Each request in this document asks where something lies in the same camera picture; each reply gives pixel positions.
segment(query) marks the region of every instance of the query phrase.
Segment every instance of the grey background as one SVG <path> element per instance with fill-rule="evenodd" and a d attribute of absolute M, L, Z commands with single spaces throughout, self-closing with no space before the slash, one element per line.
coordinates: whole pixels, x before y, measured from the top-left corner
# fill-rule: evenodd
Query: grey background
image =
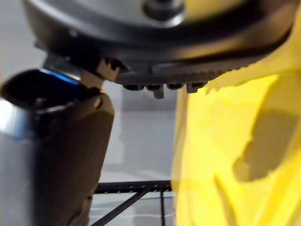
<path fill-rule="evenodd" d="M 0 68 L 7 79 L 39 67 L 45 53 L 36 49 L 19 0 L 0 0 Z M 148 91 L 131 92 L 105 82 L 115 121 L 101 181 L 170 178 L 176 91 L 156 100 Z"/>

